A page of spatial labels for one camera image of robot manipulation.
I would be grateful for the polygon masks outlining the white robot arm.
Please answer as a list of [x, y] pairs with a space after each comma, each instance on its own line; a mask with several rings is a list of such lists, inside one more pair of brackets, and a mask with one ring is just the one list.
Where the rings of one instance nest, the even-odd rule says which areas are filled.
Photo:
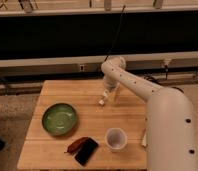
[[101, 65], [106, 89], [118, 83], [146, 102], [147, 171], [198, 171], [194, 107], [181, 91], [125, 70], [123, 57]]

